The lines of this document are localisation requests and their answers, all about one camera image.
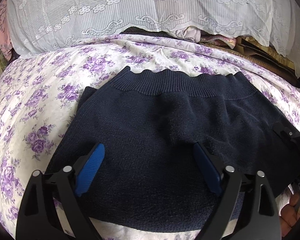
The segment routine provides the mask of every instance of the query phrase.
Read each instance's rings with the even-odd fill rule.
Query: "ribbed waistband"
[[[225,100],[246,98],[258,91],[241,72],[226,76],[203,73],[190,77],[181,71],[169,69],[157,73],[144,70],[135,74],[129,66],[109,81],[109,85],[122,91],[134,90],[150,96],[183,92],[191,97],[222,96]]]

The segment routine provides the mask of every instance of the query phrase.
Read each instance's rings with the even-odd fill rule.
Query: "folded clothes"
[[[194,26],[167,31],[167,33],[177,39],[198,43],[201,37],[201,30]]]
[[[300,159],[273,132],[275,122],[296,130],[241,72],[189,77],[126,67],[100,89],[85,89],[46,173],[103,143],[103,163],[78,199],[83,212],[143,231],[197,230],[218,199],[193,144],[243,173],[264,171],[277,196],[300,173]]]

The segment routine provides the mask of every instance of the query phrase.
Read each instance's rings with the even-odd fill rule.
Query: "floral bedsheet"
[[[129,65],[189,76],[242,71],[300,130],[300,90],[227,52],[169,38],[110,35],[11,63],[0,77],[0,222],[15,236],[18,208],[31,173],[45,171],[74,118],[86,86],[99,88]],[[64,230],[72,234],[56,202]],[[104,239],[194,239],[197,231],[151,233],[93,220]]]

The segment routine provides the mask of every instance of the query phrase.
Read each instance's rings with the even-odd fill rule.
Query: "finger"
[[[282,217],[279,217],[279,219],[280,219],[280,226],[281,226],[281,234],[282,237],[285,237],[291,230],[291,227]]]
[[[300,218],[300,207],[299,207],[298,212],[297,212],[297,220],[299,220],[299,218]]]
[[[291,196],[289,204],[291,206],[295,206],[298,203],[299,198],[300,198],[299,193],[295,193],[294,195]]]
[[[281,216],[291,227],[293,227],[297,222],[297,213],[294,210],[294,207],[290,206],[289,204],[282,208]]]

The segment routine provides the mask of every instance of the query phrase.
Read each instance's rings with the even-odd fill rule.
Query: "blue gripper pad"
[[[80,173],[77,175],[76,187],[74,190],[74,193],[77,197],[81,197],[82,193],[86,193],[88,191],[104,157],[105,146],[100,143],[93,151],[90,158],[81,169]]]
[[[193,156],[210,191],[220,196],[223,193],[221,176],[199,143],[193,146]]]

